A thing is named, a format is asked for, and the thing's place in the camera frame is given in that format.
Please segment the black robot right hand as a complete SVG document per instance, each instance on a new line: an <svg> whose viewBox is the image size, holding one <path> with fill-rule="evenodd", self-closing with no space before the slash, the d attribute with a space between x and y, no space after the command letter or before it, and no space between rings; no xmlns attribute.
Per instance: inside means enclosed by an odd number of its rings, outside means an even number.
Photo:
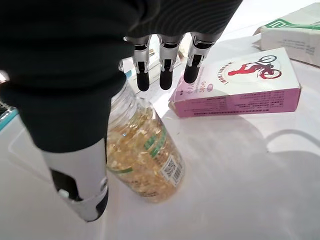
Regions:
<svg viewBox="0 0 320 240"><path fill-rule="evenodd" d="M55 189L86 222L108 202L106 135L120 62L149 35L222 34L239 0L3 0L0 86L41 151Z"/></svg>

